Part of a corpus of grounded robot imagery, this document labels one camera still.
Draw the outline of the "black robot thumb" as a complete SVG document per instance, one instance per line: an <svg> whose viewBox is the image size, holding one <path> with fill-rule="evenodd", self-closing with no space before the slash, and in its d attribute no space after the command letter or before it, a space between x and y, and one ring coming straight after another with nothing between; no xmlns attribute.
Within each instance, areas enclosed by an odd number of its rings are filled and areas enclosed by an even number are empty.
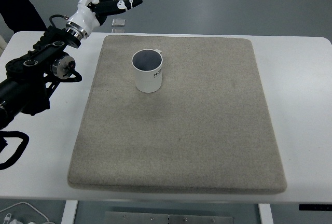
<svg viewBox="0 0 332 224"><path fill-rule="evenodd" d="M142 3L143 0L104 1L99 3L90 3L89 9L99 17L107 17L122 14Z"/></svg>

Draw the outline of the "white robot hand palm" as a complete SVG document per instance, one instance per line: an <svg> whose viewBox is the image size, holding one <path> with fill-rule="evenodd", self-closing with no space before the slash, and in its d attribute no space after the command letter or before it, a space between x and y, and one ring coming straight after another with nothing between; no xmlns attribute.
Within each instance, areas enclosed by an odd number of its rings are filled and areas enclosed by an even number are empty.
<svg viewBox="0 0 332 224"><path fill-rule="evenodd" d="M79 0L77 11L69 17L66 23L66 31L77 39L86 39L93 29L101 26L92 9L92 5L112 0Z"/></svg>

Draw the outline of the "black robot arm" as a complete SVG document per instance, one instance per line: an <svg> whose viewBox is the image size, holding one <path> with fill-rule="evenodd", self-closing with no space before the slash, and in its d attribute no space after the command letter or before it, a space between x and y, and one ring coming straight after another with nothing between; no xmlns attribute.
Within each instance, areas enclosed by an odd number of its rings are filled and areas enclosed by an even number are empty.
<svg viewBox="0 0 332 224"><path fill-rule="evenodd" d="M77 11L65 17L66 27L54 24L27 54L6 64L7 78L1 82L1 128L19 113L35 115L50 108L50 97L62 82L80 82L75 60L64 49L78 48L81 40L101 26L108 16L124 13L142 0L79 0Z"/></svg>

